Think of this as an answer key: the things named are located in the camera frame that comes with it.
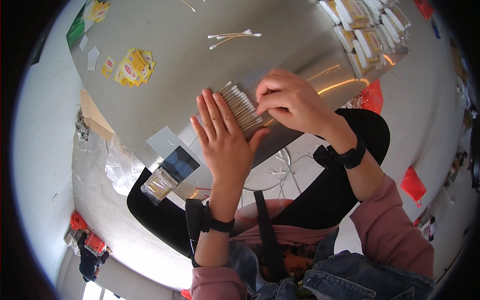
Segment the pink jacket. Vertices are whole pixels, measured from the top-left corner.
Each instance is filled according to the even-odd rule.
[[[385,176],[370,199],[363,201],[350,219],[360,237],[362,251],[370,261],[433,277],[433,247],[413,226],[402,208],[395,182]],[[273,225],[280,244],[318,242],[337,226],[313,230]],[[261,243],[258,225],[231,240]],[[193,269],[191,293],[195,300],[245,299],[247,290],[240,276],[228,267]]]

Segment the wrist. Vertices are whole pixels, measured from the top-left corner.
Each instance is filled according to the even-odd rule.
[[[335,115],[335,120],[330,123],[330,127],[322,137],[331,144],[338,154],[344,154],[352,148],[357,148],[357,136],[345,118]]]
[[[230,222],[240,200],[242,186],[215,182],[209,198],[212,217],[221,222]]]

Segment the cotton swab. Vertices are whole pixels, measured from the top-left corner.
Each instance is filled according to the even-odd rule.
[[[232,81],[229,81],[218,93],[221,94],[224,92],[231,84]],[[256,115],[256,107],[250,101],[248,95],[242,92],[237,85],[232,86],[228,91],[224,92],[222,97],[241,131],[247,130],[262,122],[262,117]]]
[[[224,89],[226,89],[227,86],[229,86],[231,84],[232,84],[232,81],[227,82],[227,84],[217,94],[220,94]]]
[[[185,1],[185,0],[182,0],[182,1],[183,1],[185,4],[187,4],[188,7],[190,7],[194,12],[196,12],[195,8],[193,8],[190,4],[188,4],[187,1]]]
[[[225,42],[228,42],[228,41],[230,41],[231,39],[236,38],[237,36],[240,36],[240,35],[242,35],[242,34],[251,34],[251,33],[252,33],[252,30],[251,30],[251,29],[247,29],[247,30],[245,30],[245,31],[242,32],[242,33],[239,33],[239,34],[237,34],[237,35],[231,36],[231,37],[229,37],[229,38],[227,38],[227,39],[224,39],[224,40],[221,41],[220,43],[217,43],[217,44],[215,44],[215,45],[210,46],[210,50],[217,48],[219,45],[221,45],[221,44],[223,44],[223,43],[225,43]]]
[[[231,35],[222,35],[222,36],[217,36],[216,38],[217,39],[224,39],[224,38],[230,37],[230,36]],[[254,34],[247,34],[247,35],[242,34],[242,35],[239,35],[239,36],[257,36],[258,37],[258,36],[262,36],[262,34],[261,33],[254,33]]]
[[[244,33],[243,32],[236,32],[236,33],[222,33],[220,35],[209,35],[207,36],[207,38],[214,38],[214,37],[217,37],[217,36],[234,36],[234,35],[243,35]]]

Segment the metal table surface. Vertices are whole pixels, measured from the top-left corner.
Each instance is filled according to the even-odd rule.
[[[104,21],[86,33],[82,52],[78,40],[71,48],[77,71],[95,104],[120,139],[147,166],[161,160],[146,141],[168,128],[197,156],[201,156],[189,121],[198,113],[195,98],[204,88],[221,89],[228,81],[242,86],[252,102],[259,81],[272,68],[290,70],[309,81],[331,109],[337,109],[379,78],[407,52],[400,48],[386,55],[387,64],[355,79],[347,55],[336,37],[335,24],[316,0],[116,0]],[[239,37],[217,48],[207,35],[251,29],[261,37]],[[87,71],[88,52],[97,47],[95,71]],[[152,51],[155,72],[148,84],[122,86],[106,79],[101,67],[107,56],[118,63],[135,47]],[[272,132],[262,141],[255,158],[258,165],[285,147],[301,132],[290,130],[265,113]],[[248,138],[255,128],[246,131]],[[198,171],[205,181],[189,185],[208,187],[208,168]]]

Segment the person in dark clothing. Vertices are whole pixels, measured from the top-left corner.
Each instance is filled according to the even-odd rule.
[[[78,249],[80,249],[80,273],[82,273],[86,282],[95,281],[100,273],[100,267],[105,263],[112,250],[107,247],[103,255],[96,256],[87,248],[85,248],[85,240],[90,230],[84,229],[84,232],[77,242]]]

